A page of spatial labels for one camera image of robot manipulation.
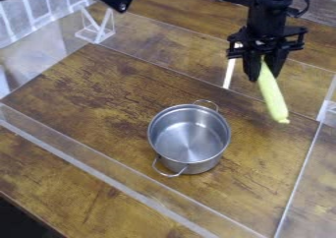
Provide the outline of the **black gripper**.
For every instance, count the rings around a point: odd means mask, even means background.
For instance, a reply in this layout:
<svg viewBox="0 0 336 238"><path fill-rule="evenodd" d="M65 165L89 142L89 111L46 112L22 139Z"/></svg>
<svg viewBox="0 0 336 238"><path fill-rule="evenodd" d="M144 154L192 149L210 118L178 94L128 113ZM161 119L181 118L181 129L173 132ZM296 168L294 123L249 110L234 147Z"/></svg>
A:
<svg viewBox="0 0 336 238"><path fill-rule="evenodd" d="M305 27L286 25L286 17L300 17L293 0L242 0L248 6L246 25L226 41L228 58L242 58L242 70L250 82L260 76L261 55L274 77L281 73L290 51L302 50Z"/></svg>

